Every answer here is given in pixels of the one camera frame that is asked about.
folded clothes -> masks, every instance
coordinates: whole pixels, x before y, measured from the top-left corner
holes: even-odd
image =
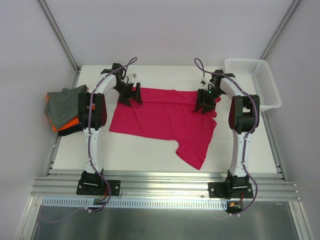
[[[78,95],[86,91],[87,86],[82,85],[72,89],[63,88],[61,92],[47,93],[45,113],[49,117],[53,131],[66,130],[79,124]]]
[[[141,88],[143,105],[117,104],[110,131],[153,139],[176,140],[176,154],[186,163],[200,169],[217,125],[213,110],[194,112],[196,91]]]

metal floor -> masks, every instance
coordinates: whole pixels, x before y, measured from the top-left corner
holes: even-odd
[[[75,207],[42,206],[60,220]],[[255,202],[240,217],[222,210],[105,208],[80,210],[59,223],[37,218],[32,240],[298,240],[288,202]]]

pink t-shirt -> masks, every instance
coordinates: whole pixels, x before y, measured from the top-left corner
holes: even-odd
[[[194,112],[196,91],[141,88],[143,105],[131,101],[131,107],[118,103],[110,131],[152,139],[176,140],[175,153],[186,163],[200,169],[204,163],[214,129],[213,110]]]

plastic basket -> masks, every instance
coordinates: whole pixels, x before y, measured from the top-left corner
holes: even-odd
[[[260,111],[281,106],[281,99],[269,64],[265,60],[228,58],[224,61],[226,73],[233,73],[249,94],[260,97]]]

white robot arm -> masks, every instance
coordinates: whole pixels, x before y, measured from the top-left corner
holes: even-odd
[[[108,130],[103,127],[107,122],[106,96],[114,89],[119,92],[119,103],[130,107],[130,101],[135,100],[142,105],[140,83],[137,82],[133,90],[133,78],[132,74],[126,76],[124,66],[114,63],[112,69],[104,69],[101,72],[101,80],[95,88],[79,94],[78,119],[85,135],[86,163],[78,182],[76,191],[78,195],[103,195],[105,193],[106,181],[102,179],[105,138],[102,131]],[[119,193],[119,191],[112,191],[112,195],[115,195],[114,193]]]
[[[216,99],[222,94],[227,95],[231,99],[228,122],[233,132],[232,161],[227,177],[223,183],[210,182],[209,195],[211,198],[253,198],[247,167],[251,139],[259,125],[259,96],[244,94],[235,76],[222,70],[213,72],[210,83],[205,85],[206,88],[197,92],[195,111],[202,109],[203,114],[212,111]]]

